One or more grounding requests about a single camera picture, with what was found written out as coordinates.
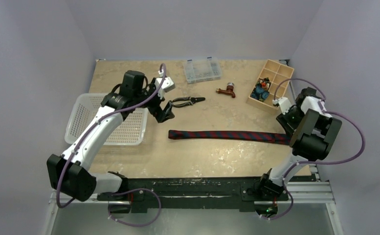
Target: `robotic arm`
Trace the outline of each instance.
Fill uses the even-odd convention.
[[[123,184],[123,179],[126,178],[118,173],[90,174],[88,170],[106,139],[133,110],[110,115],[103,121],[100,121],[100,119],[116,110],[132,107],[146,100],[156,91],[161,82],[161,78],[154,78],[143,89],[144,80],[147,80],[147,78],[143,73],[132,70],[127,71],[124,74],[123,82],[116,85],[104,97],[95,118],[78,140],[60,156],[52,154],[48,158],[47,170],[52,188],[57,189],[63,167],[72,153],[75,155],[68,163],[61,185],[61,192],[79,201],[86,201],[94,193],[118,192],[123,186],[127,185],[126,182]],[[174,118],[172,113],[173,104],[171,102],[168,102],[164,109],[160,107],[160,103],[165,100],[164,93],[173,88],[173,81],[166,77],[162,87],[158,90],[158,94],[144,106],[148,108],[158,123]]]
[[[298,162],[324,160],[342,125],[341,120],[324,113],[324,101],[313,88],[303,89],[294,105],[286,97],[274,100],[273,104],[282,111],[276,119],[291,136],[292,152],[282,164],[261,177],[258,191],[269,198],[279,197],[284,191],[283,183],[305,166]]]

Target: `brown pipe fitting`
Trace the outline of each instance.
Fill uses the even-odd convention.
[[[227,84],[226,90],[222,90],[220,88],[217,88],[216,92],[219,93],[219,94],[231,95],[232,98],[235,98],[236,94],[234,94],[233,89],[234,89],[234,83],[229,82]]]

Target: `white plastic basket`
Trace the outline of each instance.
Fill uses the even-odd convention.
[[[77,97],[66,127],[65,141],[74,143],[95,117],[105,93],[86,93]],[[137,108],[108,137],[105,145],[138,145],[147,125],[148,109]]]

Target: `pliers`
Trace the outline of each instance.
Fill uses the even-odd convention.
[[[190,105],[193,105],[193,104],[195,104],[197,102],[204,101],[204,100],[205,100],[204,97],[194,98],[194,97],[189,96],[189,97],[176,98],[172,102],[174,103],[174,102],[179,102],[179,101],[186,101],[185,103],[182,103],[182,104],[173,104],[173,107],[182,108],[182,107],[190,106]]]

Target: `marble-patterned tabletop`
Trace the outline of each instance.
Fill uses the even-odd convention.
[[[157,123],[148,115],[143,142],[137,146],[103,146],[90,172],[117,171],[128,178],[261,176],[290,153],[288,146],[234,140],[170,140],[168,130],[248,130],[283,133],[271,115],[246,104],[266,60],[220,61],[220,80],[188,84],[183,61],[97,61],[90,93],[108,93],[122,82],[127,70],[141,71],[151,80],[161,63],[176,88],[165,94],[205,97],[193,106],[173,108],[175,118]],[[236,98],[217,94],[228,82],[235,84]],[[310,175],[308,167],[297,175]]]

